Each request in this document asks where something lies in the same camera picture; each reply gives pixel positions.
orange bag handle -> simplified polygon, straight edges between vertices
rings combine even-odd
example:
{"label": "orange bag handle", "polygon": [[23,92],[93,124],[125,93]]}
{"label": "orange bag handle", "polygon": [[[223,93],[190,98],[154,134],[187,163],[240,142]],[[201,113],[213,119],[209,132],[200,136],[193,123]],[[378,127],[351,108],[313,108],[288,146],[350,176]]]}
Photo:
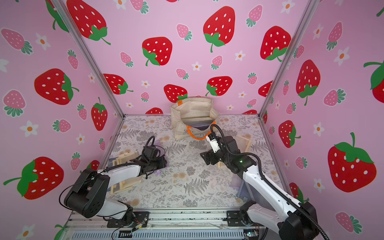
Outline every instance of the orange bag handle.
{"label": "orange bag handle", "polygon": [[191,135],[191,137],[193,137],[193,138],[196,139],[196,140],[204,140],[206,136],[208,136],[209,134],[211,134],[211,131],[209,131],[204,137],[202,137],[202,138],[198,138],[198,137],[195,137],[195,136],[191,133],[191,130],[190,130],[191,128],[192,128],[191,126],[188,126],[188,125],[187,125],[187,132],[189,133],[189,135]]}

table surface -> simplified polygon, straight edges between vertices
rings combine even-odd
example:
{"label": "table surface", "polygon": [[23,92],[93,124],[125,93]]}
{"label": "table surface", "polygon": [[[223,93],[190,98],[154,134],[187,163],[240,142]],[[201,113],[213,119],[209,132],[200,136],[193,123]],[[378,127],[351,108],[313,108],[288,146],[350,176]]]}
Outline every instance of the table surface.
{"label": "table surface", "polygon": [[[258,155],[265,174],[282,187],[256,116],[220,115],[218,124],[226,136],[244,136],[252,140],[249,152]],[[239,207],[232,188],[233,173],[217,164],[206,165],[201,152],[210,148],[206,140],[191,137],[176,141],[172,134],[170,115],[126,116],[110,157],[124,152],[141,153],[146,141],[154,135],[166,150],[168,165],[142,178],[142,183],[107,198],[126,202],[135,208]]]}

strawberry wallpaper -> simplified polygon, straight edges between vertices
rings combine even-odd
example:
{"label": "strawberry wallpaper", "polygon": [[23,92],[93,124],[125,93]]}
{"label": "strawberry wallpaper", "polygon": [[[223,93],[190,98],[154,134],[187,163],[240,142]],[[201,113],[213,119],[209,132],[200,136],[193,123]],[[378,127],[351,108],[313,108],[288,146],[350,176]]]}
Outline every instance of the strawberry wallpaper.
{"label": "strawberry wallpaper", "polygon": [[381,235],[383,7],[321,1],[264,116],[293,195],[331,239]]}
{"label": "strawberry wallpaper", "polygon": [[50,1],[0,9],[2,239],[58,239],[58,203],[98,168],[118,118]]}
{"label": "strawberry wallpaper", "polygon": [[187,97],[260,111],[307,0],[67,0],[126,114]]}

pink strawberry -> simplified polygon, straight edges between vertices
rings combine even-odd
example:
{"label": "pink strawberry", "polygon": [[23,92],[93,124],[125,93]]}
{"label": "pink strawberry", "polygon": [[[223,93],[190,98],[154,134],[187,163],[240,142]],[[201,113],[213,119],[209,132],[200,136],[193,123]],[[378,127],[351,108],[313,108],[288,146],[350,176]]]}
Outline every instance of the pink strawberry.
{"label": "pink strawberry", "polygon": [[288,80],[285,80],[285,82],[284,82],[284,87],[283,87],[283,95],[285,96],[285,95],[287,95],[287,93],[288,93],[288,89],[289,89],[289,81]]}
{"label": "pink strawberry", "polygon": [[79,111],[79,117],[82,120],[87,119],[87,109],[84,108],[84,105],[82,104],[77,105],[77,111]]}
{"label": "pink strawberry", "polygon": [[105,150],[105,141],[103,138],[99,139],[99,144],[100,144],[100,149],[104,151]]}
{"label": "pink strawberry", "polygon": [[359,224],[359,221],[352,215],[349,216],[345,212],[339,212],[335,215],[335,218],[337,222],[348,232],[355,231],[356,234],[361,233],[362,226]]}
{"label": "pink strawberry", "polygon": [[144,2],[143,0],[130,0],[132,7],[136,11],[140,11],[141,14],[147,14],[149,12],[149,6],[147,5],[147,2]]}
{"label": "pink strawberry", "polygon": [[181,68],[176,69],[176,74],[179,78],[182,78],[184,80],[189,78],[188,73],[184,69],[181,69]]}
{"label": "pink strawberry", "polygon": [[149,100],[149,94],[147,92],[143,92],[141,95],[141,100],[147,102]]}
{"label": "pink strawberry", "polygon": [[125,52],[120,53],[120,59],[129,68],[133,67],[132,58],[128,54],[126,54]]}
{"label": "pink strawberry", "polygon": [[343,24],[342,22],[338,22],[333,27],[332,31],[329,33],[328,42],[327,42],[328,51],[331,51],[337,45],[337,40],[340,39],[342,33],[343,33]]}
{"label": "pink strawberry", "polygon": [[249,84],[254,85],[257,81],[256,73],[250,73],[247,81]]}
{"label": "pink strawberry", "polygon": [[291,115],[296,110],[296,103],[290,103],[287,107],[286,113]]}
{"label": "pink strawberry", "polygon": [[213,70],[216,70],[219,68],[219,66],[221,66],[222,63],[223,63],[223,57],[221,55],[218,55],[217,57],[212,59],[211,68]]}
{"label": "pink strawberry", "polygon": [[76,54],[72,49],[68,50],[68,62],[73,67],[73,69],[77,69],[77,66],[79,65],[79,61],[76,58]]}
{"label": "pink strawberry", "polygon": [[253,107],[256,104],[256,101],[257,101],[256,99],[252,99],[251,101],[249,101],[247,104],[247,108]]}
{"label": "pink strawberry", "polygon": [[176,26],[176,30],[179,37],[184,38],[185,41],[189,41],[192,39],[192,32],[188,29],[187,26],[183,24],[178,24]]}
{"label": "pink strawberry", "polygon": [[298,166],[300,169],[307,168],[308,166],[307,159],[305,159],[304,157],[298,157],[295,163],[296,163],[296,166]]}
{"label": "pink strawberry", "polygon": [[248,14],[249,18],[247,18],[247,25],[249,28],[256,25],[256,22],[260,20],[260,18],[262,17],[262,13],[263,13],[263,5],[257,5],[249,12]]}
{"label": "pink strawberry", "polygon": [[78,168],[78,166],[80,165],[80,153],[78,152],[75,152],[72,156],[72,160],[71,160],[71,168],[72,170],[76,170]]}
{"label": "pink strawberry", "polygon": [[62,119],[62,120],[56,120],[55,122],[53,122],[53,130],[55,130],[56,132],[66,132],[66,131],[69,131],[71,129],[71,124],[65,120],[65,119]]}
{"label": "pink strawberry", "polygon": [[271,126],[271,127],[269,128],[269,134],[272,135],[272,134],[274,134],[274,133],[275,133],[275,127],[274,127],[274,126]]}
{"label": "pink strawberry", "polygon": [[3,103],[6,105],[4,110],[7,115],[10,115],[13,118],[16,116],[20,117],[21,114],[24,113],[22,109],[25,108],[25,100],[22,94],[17,90],[9,91],[3,97]]}
{"label": "pink strawberry", "polygon": [[345,100],[345,95],[346,93],[343,89],[338,89],[337,91],[333,89],[325,96],[324,104],[333,107],[336,103],[342,103]]}
{"label": "pink strawberry", "polygon": [[33,52],[31,44],[28,41],[24,41],[24,38],[20,33],[7,28],[1,28],[0,30],[3,38],[12,48],[20,50],[22,53],[28,55]]}
{"label": "pink strawberry", "polygon": [[298,48],[296,48],[295,52],[293,53],[294,58],[299,58],[304,53],[304,46],[300,45]]}

canvas bag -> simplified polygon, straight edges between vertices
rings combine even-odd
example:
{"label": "canvas bag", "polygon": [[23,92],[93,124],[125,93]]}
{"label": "canvas bag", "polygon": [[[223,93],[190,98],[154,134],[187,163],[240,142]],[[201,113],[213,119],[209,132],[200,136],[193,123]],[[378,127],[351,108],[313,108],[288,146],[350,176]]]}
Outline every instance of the canvas bag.
{"label": "canvas bag", "polygon": [[198,122],[206,121],[207,118],[212,118],[213,123],[218,121],[219,113],[213,108],[214,101],[209,98],[186,98],[179,100],[170,108],[170,116],[172,121],[172,130],[175,140],[180,140],[186,137],[192,137],[197,140],[203,140],[210,134],[210,128],[199,130],[197,128],[187,126],[184,122],[193,119]]}

